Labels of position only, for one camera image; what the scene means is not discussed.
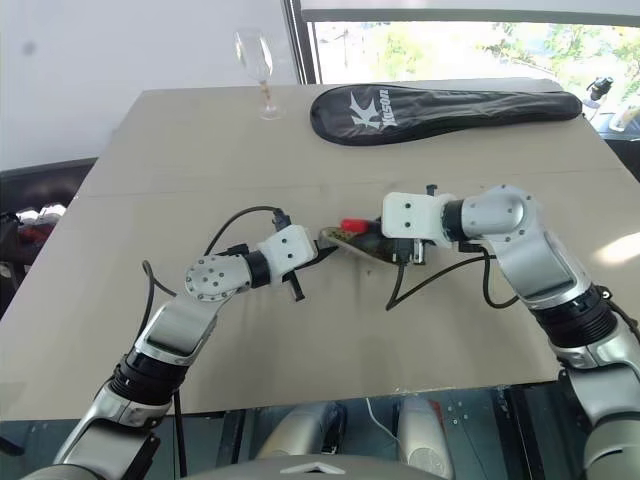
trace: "empty wine glass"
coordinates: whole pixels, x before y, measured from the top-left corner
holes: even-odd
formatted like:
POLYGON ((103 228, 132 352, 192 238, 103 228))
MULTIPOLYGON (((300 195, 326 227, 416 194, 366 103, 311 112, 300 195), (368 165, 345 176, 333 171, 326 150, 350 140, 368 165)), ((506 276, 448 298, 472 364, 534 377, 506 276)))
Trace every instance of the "empty wine glass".
POLYGON ((242 28, 235 33, 236 55, 251 78, 260 84, 264 105, 260 116, 273 120, 282 116, 282 109, 273 101, 267 81, 273 72, 273 60, 264 35, 257 28, 242 28))

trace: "beige table surface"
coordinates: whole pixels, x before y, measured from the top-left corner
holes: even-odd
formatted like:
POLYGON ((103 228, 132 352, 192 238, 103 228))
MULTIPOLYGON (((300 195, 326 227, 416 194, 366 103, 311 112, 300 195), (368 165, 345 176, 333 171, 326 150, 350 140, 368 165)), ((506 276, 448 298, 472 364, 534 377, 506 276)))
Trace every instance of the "beige table surface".
MULTIPOLYGON (((138 328, 146 295, 140 261, 149 259, 163 282, 180 289, 185 268, 221 223, 259 203, 284 208, 315 234, 345 216, 377 216, 389 191, 437 183, 465 196, 510 183, 546 205, 549 227, 594 279, 627 311, 640 311, 640 260, 606 265, 595 257, 640 231, 640 186, 584 119, 348 148, 309 126, 322 88, 276 89, 287 113, 272 122, 258 119, 252 88, 142 95, 0 322, 1 419, 82 415, 138 328)), ((220 247, 255 244, 271 231, 270 216, 254 214, 220 247)), ((429 265, 411 268, 406 284, 459 258, 429 251, 429 265)), ((503 311, 484 304, 480 265, 387 313, 394 277, 393 268, 337 253, 300 273, 303 302, 283 287, 234 298, 189 371, 184 411, 555 377, 533 317, 519 304, 503 311)), ((511 294, 497 272, 493 287, 497 299, 511 294)), ((164 299, 158 293, 155 306, 164 299)))

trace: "glass stem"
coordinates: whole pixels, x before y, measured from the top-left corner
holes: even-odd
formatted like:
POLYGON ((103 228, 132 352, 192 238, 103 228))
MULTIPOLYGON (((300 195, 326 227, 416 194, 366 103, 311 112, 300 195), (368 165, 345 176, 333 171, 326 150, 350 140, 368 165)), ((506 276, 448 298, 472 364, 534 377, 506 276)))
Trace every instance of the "glass stem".
POLYGON ((271 89, 269 88, 269 84, 266 80, 260 82, 260 91, 264 95, 264 103, 266 104, 268 109, 273 108, 273 103, 271 102, 271 89))

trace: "silver robot arm segment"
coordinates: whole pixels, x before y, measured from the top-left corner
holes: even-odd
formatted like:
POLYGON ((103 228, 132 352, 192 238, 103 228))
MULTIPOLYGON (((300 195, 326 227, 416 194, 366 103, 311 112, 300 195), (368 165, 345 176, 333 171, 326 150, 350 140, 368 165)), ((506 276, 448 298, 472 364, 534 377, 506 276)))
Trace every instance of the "silver robot arm segment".
POLYGON ((383 202, 382 231, 440 247, 486 241, 565 365, 561 381, 596 427, 585 451, 587 478, 640 478, 640 343, 546 229, 531 195, 508 185, 463 200, 394 192, 383 202))
POLYGON ((199 258, 186 273, 188 296, 178 295, 160 307, 54 463, 79 466, 106 480, 144 475, 159 445, 151 429, 171 407, 220 308, 237 293, 280 283, 316 255, 309 232, 289 225, 247 255, 199 258))

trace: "white wall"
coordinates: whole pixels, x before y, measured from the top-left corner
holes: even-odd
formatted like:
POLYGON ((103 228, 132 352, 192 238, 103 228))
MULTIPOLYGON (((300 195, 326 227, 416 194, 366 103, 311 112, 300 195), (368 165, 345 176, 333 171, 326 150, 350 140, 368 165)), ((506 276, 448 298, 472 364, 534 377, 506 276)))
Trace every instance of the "white wall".
POLYGON ((296 83, 280 0, 3 0, 0 170, 100 154, 143 90, 251 85, 233 32, 296 83))

